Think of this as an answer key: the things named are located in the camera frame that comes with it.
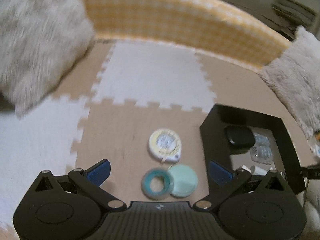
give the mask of black rounded object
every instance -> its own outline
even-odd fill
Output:
[[[231,235],[246,240],[294,239],[306,224],[296,197],[283,191],[236,195],[221,205],[218,216]]]
[[[97,227],[101,211],[94,201],[77,194],[49,191],[25,197],[18,206],[13,224],[20,237],[76,240]]]

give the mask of blue gripper pad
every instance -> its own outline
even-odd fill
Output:
[[[108,160],[103,160],[85,172],[87,173],[87,180],[100,186],[110,176],[111,165]]]
[[[225,169],[224,167],[222,167],[214,161],[209,162],[208,170],[211,179],[213,179],[214,182],[217,183],[220,187],[227,184],[234,177],[234,173],[228,171],[227,169]]]

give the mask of mint green disc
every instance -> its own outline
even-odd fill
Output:
[[[178,164],[169,169],[173,177],[173,190],[171,195],[174,197],[186,197],[194,192],[198,186],[198,176],[189,166]]]

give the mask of yellow plaid barrier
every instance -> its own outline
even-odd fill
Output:
[[[291,43],[221,0],[84,0],[97,36],[167,41],[262,67]]]

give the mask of white furry pillow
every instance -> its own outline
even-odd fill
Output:
[[[0,0],[0,92],[17,114],[83,57],[94,30],[81,0]]]
[[[320,130],[320,42],[302,26],[296,36],[260,76],[310,138]]]

